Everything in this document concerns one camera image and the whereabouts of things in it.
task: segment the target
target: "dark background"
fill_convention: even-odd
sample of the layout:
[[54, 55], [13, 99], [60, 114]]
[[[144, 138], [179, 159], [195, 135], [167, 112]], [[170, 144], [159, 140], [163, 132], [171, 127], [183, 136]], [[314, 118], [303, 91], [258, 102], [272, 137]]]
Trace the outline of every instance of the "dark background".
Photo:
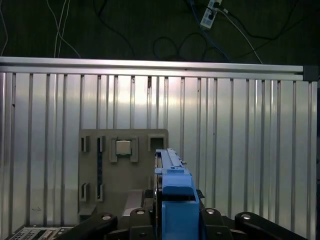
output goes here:
[[[101, 19], [121, 32], [131, 43], [135, 55], [126, 42], [105, 27], [95, 15], [92, 0], [71, 0], [64, 38], [84, 59], [119, 60], [185, 60], [202, 61], [205, 47], [199, 35], [189, 37], [181, 47], [181, 57], [175, 47], [192, 32], [201, 33], [187, 6], [189, 0], [108, 0]], [[223, 0], [222, 5], [237, 15], [246, 28], [256, 35], [274, 37], [284, 25], [297, 0]], [[97, 10], [104, 0], [95, 0]], [[208, 0], [196, 0], [196, 12], [201, 20]], [[64, 0], [49, 0], [57, 20]], [[320, 8], [319, 0], [300, 0], [288, 26]], [[46, 0], [3, 0], [2, 11], [9, 41], [4, 56], [53, 58], [57, 28]], [[232, 63], [258, 64], [253, 53], [235, 58], [250, 51], [243, 36], [218, 14], [208, 31], [210, 37], [231, 58]], [[266, 40], [249, 37], [257, 47]], [[3, 25], [0, 26], [0, 46], [5, 42]], [[277, 40], [257, 51], [264, 64], [320, 65], [320, 11], [296, 25]], [[77, 58], [64, 43], [61, 58]], [[207, 52], [206, 62], [225, 62], [215, 49]]]

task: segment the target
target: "white cable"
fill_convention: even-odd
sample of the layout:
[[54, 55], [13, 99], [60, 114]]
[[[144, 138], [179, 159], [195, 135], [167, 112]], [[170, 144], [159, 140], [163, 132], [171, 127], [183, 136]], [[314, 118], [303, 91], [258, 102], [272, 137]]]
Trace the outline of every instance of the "white cable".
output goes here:
[[50, 12], [52, 13], [53, 17], [54, 17], [54, 21], [55, 21], [55, 26], [56, 26], [56, 29], [57, 29], [57, 33], [59, 35], [59, 37], [61, 38], [61, 40], [67, 44], [77, 55], [79, 58], [81, 58], [80, 54], [77, 52], [77, 50], [75, 50], [66, 40], [64, 40], [64, 38], [61, 36], [60, 32], [59, 32], [59, 27], [58, 27], [58, 22], [57, 22], [57, 18], [56, 18], [56, 15], [54, 13], [54, 11], [52, 10], [52, 8], [50, 7], [50, 4], [49, 4], [49, 0], [46, 0], [46, 4], [48, 5], [49, 7], [49, 10]]
[[259, 60], [259, 62], [261, 64], [263, 64], [263, 62], [261, 61], [260, 57], [258, 56], [255, 48], [252, 46], [252, 44], [250, 43], [250, 41], [248, 40], [246, 35], [241, 31], [241, 29], [228, 17], [228, 15], [224, 11], [220, 10], [219, 8], [216, 8], [216, 9], [218, 10], [218, 12], [222, 13], [229, 20], [229, 22], [242, 34], [242, 36], [245, 38], [245, 40], [248, 42], [248, 44], [250, 45], [251, 49], [253, 50], [256, 58]]
[[64, 1], [63, 6], [62, 6], [62, 11], [61, 11], [61, 15], [60, 15], [60, 20], [59, 20], [59, 26], [58, 26], [58, 31], [55, 35], [55, 43], [54, 43], [54, 55], [53, 57], [56, 58], [56, 52], [57, 52], [57, 43], [58, 43], [58, 32], [60, 31], [60, 26], [61, 26], [61, 21], [62, 21], [62, 17], [64, 15], [64, 10], [65, 10], [65, 6], [66, 6], [67, 0]]
[[[68, 2], [68, 7], [66, 8], [66, 16], [65, 16], [64, 24], [63, 24], [63, 28], [62, 28], [62, 37], [64, 37], [64, 34], [65, 34], [65, 27], [66, 27], [67, 18], [68, 18], [68, 15], [69, 15], [70, 2], [71, 2], [71, 0], [69, 0], [69, 2]], [[58, 58], [60, 57], [61, 43], [62, 43], [62, 41], [60, 41], [60, 44], [59, 44]]]
[[4, 15], [2, 13], [2, 2], [3, 0], [0, 0], [0, 15], [1, 15], [1, 20], [2, 20], [2, 23], [3, 23], [3, 27], [4, 27], [4, 32], [5, 32], [5, 43], [4, 43], [4, 46], [2, 48], [2, 51], [1, 51], [1, 55], [2, 56], [4, 54], [4, 51], [6, 49], [6, 46], [8, 44], [8, 41], [9, 41], [9, 36], [8, 36], [8, 31], [7, 31], [7, 27], [6, 27], [6, 22], [5, 22], [5, 18], [4, 18]]

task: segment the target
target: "power strip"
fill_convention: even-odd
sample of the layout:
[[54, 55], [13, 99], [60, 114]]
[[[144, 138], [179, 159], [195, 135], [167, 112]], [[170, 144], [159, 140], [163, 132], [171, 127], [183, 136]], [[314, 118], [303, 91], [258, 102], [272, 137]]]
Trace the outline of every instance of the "power strip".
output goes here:
[[[222, 0], [210, 0], [209, 3], [208, 3], [208, 8], [210, 8], [210, 9], [213, 10], [213, 9], [214, 9], [214, 3], [215, 3], [215, 2], [221, 4]], [[211, 15], [212, 12], [211, 12], [208, 8], [205, 10], [204, 15], [203, 15], [203, 17], [202, 17], [202, 20], [201, 20], [200, 24], [201, 24], [203, 27], [207, 28], [207, 29], [211, 29], [212, 24], [214, 23], [214, 20], [215, 20], [215, 18], [216, 18], [217, 12], [215, 11], [215, 12], [213, 13], [213, 19], [210, 19], [209, 16]]]

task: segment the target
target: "metal plate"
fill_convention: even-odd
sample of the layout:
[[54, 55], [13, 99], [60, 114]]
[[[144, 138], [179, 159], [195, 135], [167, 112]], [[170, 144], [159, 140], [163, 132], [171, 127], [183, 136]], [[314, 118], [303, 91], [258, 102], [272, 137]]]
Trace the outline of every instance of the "metal plate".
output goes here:
[[252, 211], [315, 239], [317, 86], [302, 82], [302, 66], [12, 57], [0, 65], [1, 238], [25, 222], [77, 223], [80, 129], [165, 128], [207, 207], [229, 217]]

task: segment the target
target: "bolt head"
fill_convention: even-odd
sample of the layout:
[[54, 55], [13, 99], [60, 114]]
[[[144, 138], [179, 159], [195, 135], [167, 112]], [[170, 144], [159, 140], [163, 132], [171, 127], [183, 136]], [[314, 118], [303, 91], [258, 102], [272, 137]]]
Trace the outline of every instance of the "bolt head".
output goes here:
[[214, 214], [215, 213], [215, 210], [209, 208], [207, 210], [205, 210], [208, 214]]
[[248, 214], [242, 214], [241, 217], [245, 220], [250, 220], [251, 219], [251, 216], [248, 215]]
[[109, 216], [109, 215], [104, 215], [104, 216], [102, 217], [102, 220], [105, 220], [105, 221], [107, 221], [107, 220], [109, 220], [109, 219], [111, 219], [111, 216]]

